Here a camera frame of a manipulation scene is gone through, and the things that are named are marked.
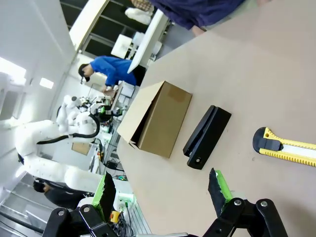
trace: screw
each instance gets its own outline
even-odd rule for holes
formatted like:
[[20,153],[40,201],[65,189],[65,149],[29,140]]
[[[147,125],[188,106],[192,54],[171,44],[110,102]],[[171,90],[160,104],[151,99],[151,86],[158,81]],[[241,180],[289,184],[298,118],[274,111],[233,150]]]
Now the screw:
[[268,205],[266,201],[263,201],[263,202],[261,202],[260,204],[261,204],[261,206],[263,206],[263,207],[266,207],[266,206]]
[[239,199],[237,199],[237,200],[234,201],[234,204],[236,206],[240,206],[241,205],[241,201]]

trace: black stapler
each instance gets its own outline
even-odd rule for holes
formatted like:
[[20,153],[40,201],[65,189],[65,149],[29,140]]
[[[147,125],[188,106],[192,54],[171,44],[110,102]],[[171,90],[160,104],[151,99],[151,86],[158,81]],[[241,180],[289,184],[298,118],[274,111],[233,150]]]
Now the black stapler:
[[231,113],[211,105],[193,134],[183,148],[183,154],[189,157],[187,165],[202,169],[221,137]]

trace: desk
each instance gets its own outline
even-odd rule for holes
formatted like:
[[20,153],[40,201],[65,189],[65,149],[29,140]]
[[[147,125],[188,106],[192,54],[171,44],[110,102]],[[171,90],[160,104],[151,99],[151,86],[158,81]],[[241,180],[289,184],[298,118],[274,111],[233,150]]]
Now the desk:
[[[151,231],[202,236],[216,218],[207,191],[212,167],[250,202],[270,198],[293,237],[316,233],[316,168],[255,153],[268,126],[316,143],[316,15],[313,0],[274,0],[193,39],[149,67],[142,86],[167,80],[193,97],[170,159],[132,149],[118,155]],[[203,170],[182,153],[210,105],[232,117]],[[237,231],[235,237],[246,237]]]

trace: black cable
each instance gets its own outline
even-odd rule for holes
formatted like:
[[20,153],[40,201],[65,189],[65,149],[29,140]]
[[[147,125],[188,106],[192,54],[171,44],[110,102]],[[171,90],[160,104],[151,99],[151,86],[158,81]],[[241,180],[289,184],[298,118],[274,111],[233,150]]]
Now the black cable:
[[61,140],[64,140],[64,139],[66,139],[68,137],[69,136],[67,136],[67,135],[63,135],[63,136],[60,136],[60,137],[57,137],[57,138],[54,138],[54,139],[51,139],[51,140],[48,140],[48,141],[37,142],[37,144],[38,145],[51,144],[51,143],[55,143],[55,142],[59,142]]
[[61,108],[61,106],[59,106],[59,108],[57,109],[56,118],[58,117],[58,114],[59,114],[60,108]]
[[36,231],[36,232],[38,232],[38,233],[40,233],[40,234],[43,234],[43,233],[44,233],[44,230],[43,230],[43,229],[37,228],[37,227],[32,226],[32,225],[30,225],[30,224],[28,224],[28,223],[25,223],[25,222],[23,222],[23,221],[20,221],[19,219],[16,219],[16,218],[14,218],[14,217],[12,217],[12,216],[10,216],[10,215],[4,213],[3,211],[0,211],[0,215],[3,216],[3,217],[5,217],[6,219],[9,219],[10,221],[13,221],[13,222],[15,222],[15,223],[17,223],[17,224],[19,224],[19,225],[21,225],[21,226],[24,226],[24,227],[26,227],[26,228],[28,228],[28,229],[31,229],[31,230],[33,230],[33,231]]
[[102,151],[103,151],[103,146],[102,146],[102,142],[101,142],[101,140],[99,139],[99,138],[96,138],[96,139],[94,139],[94,144],[96,144],[95,143],[95,141],[96,140],[98,140],[99,141],[99,150],[100,150],[100,161],[103,163],[103,160],[104,160],[104,154],[102,154]]
[[74,134],[72,134],[73,137],[93,138],[93,137],[95,137],[96,135],[99,134],[99,131],[100,131],[100,122],[99,122],[99,120],[93,114],[89,114],[89,117],[92,118],[94,120],[94,122],[97,124],[97,128],[96,128],[95,132],[90,134],[90,135],[74,133]]
[[14,231],[16,231],[17,233],[20,233],[21,235],[25,236],[25,237],[28,237],[27,235],[23,234],[22,232],[19,232],[18,230],[14,229],[13,227],[7,225],[6,223],[0,221],[0,223],[2,223],[3,225],[9,227],[10,229],[13,229]]
[[128,224],[124,218],[123,212],[118,216],[118,222],[112,227],[114,232],[120,237],[134,237],[134,230],[130,224]]
[[105,160],[102,160],[101,161],[102,164],[107,167],[108,169],[112,169],[112,170],[117,170],[117,171],[122,171],[122,172],[125,172],[123,169],[117,169],[117,168],[113,168],[113,167],[109,167],[106,163],[105,163]]

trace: white robotic arm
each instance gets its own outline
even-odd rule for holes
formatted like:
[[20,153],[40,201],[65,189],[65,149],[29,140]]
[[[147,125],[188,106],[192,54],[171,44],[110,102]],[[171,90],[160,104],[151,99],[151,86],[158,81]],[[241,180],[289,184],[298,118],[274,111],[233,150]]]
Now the white robotic arm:
[[92,105],[84,108],[81,108],[81,105],[80,99],[66,96],[59,109],[57,122],[43,120],[17,128],[15,145],[24,160],[25,170],[31,175],[52,182],[66,183],[74,190],[93,193],[98,187],[101,175],[37,156],[38,144],[55,143],[63,139],[84,143],[94,140],[99,133],[99,121],[89,112]]

